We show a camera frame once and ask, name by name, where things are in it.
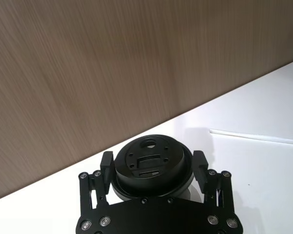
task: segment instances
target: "black bracket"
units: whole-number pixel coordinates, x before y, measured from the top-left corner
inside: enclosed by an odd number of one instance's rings
[[[234,213],[231,173],[208,170],[202,151],[194,151],[192,170],[204,203],[176,197],[143,197],[109,205],[106,200],[115,176],[112,152],[104,152],[101,170],[79,174],[81,217],[76,234],[242,234]],[[92,208],[91,191],[97,207]]]

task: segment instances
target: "rectangular slot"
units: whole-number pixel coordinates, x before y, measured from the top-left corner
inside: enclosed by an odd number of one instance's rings
[[[141,172],[139,176],[154,176],[159,174],[159,171],[152,171],[152,172]]]
[[[161,165],[160,155],[149,155],[145,157],[140,157],[137,160],[137,168],[150,168]]]

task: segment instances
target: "white cable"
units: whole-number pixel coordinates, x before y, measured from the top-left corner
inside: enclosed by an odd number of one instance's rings
[[[235,132],[228,132],[228,131],[216,130],[216,129],[210,129],[209,132],[211,134],[219,134],[219,135],[226,135],[231,137],[241,137],[241,138],[278,142],[278,143],[293,145],[293,139],[286,139],[286,138],[280,138],[275,136],[264,136],[264,135],[248,134],[248,133],[235,133]]]

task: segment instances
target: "wood grain wall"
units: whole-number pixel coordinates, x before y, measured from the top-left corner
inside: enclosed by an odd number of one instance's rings
[[[293,0],[0,0],[0,197],[293,60]]]

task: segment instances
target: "white table surface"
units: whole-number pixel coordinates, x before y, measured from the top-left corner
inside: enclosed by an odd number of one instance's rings
[[[134,137],[171,136],[191,151],[203,150],[210,168],[230,171],[245,234],[293,233],[293,145],[214,135],[209,129],[293,139],[293,63]],[[107,150],[115,157],[132,139]],[[74,234],[78,174],[99,169],[101,156],[0,199],[0,234]],[[121,201],[112,189],[107,199]]]

